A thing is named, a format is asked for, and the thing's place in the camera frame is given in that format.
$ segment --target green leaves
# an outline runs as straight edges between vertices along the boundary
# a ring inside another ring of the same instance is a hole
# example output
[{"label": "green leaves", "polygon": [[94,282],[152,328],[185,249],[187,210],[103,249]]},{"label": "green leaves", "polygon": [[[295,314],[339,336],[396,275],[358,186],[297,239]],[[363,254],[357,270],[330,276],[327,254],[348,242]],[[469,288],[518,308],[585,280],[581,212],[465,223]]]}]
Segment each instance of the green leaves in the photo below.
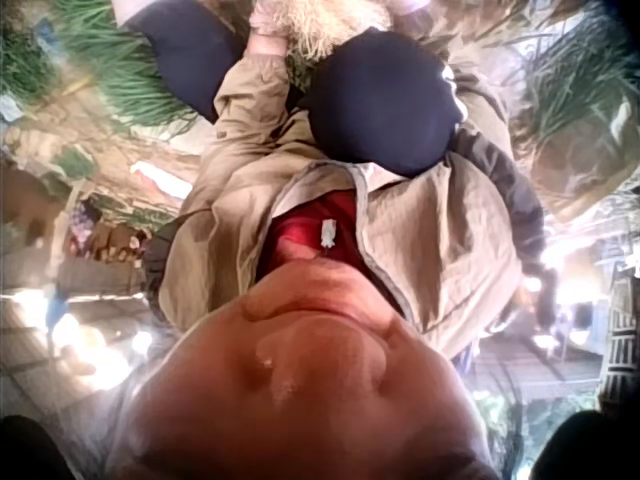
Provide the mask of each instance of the green leaves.
[{"label": "green leaves", "polygon": [[24,105],[32,105],[50,88],[53,67],[31,32],[17,31],[8,21],[0,28],[0,93],[11,92]]},{"label": "green leaves", "polygon": [[153,127],[195,119],[162,83],[149,44],[118,30],[109,0],[55,0],[55,8],[65,48],[93,74],[125,123]]}]

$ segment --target person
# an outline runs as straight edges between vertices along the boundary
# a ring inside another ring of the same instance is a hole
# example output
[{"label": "person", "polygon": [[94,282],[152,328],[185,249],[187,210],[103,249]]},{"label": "person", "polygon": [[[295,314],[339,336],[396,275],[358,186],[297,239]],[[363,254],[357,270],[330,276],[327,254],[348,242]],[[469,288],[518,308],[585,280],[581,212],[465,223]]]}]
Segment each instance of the person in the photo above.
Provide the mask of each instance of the person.
[{"label": "person", "polygon": [[542,208],[482,78],[413,40],[428,2],[390,0],[396,32],[338,47],[301,100],[269,0],[244,53],[194,0],[113,3],[215,137],[145,258],[183,336],[115,478],[497,478],[450,359],[536,268]]}]

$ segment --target lips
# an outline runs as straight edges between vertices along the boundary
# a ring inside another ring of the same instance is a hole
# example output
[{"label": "lips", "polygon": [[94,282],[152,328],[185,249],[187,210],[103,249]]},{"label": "lips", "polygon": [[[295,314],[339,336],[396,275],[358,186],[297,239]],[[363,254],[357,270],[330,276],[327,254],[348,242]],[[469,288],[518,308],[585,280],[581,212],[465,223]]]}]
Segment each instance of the lips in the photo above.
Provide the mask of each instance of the lips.
[{"label": "lips", "polygon": [[283,265],[249,292],[244,306],[253,321],[314,311],[335,315],[379,336],[397,316],[358,270],[327,259]]}]

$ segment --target skin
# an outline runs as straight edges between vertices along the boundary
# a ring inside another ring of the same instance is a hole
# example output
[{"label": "skin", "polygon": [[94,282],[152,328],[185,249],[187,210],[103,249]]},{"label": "skin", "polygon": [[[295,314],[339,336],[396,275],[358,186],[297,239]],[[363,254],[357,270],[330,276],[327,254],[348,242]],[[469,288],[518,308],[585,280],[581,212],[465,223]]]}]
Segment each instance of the skin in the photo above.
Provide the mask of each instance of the skin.
[{"label": "skin", "polygon": [[449,478],[489,463],[450,362],[360,272],[324,259],[287,263],[202,319],[122,431],[119,478]]}]

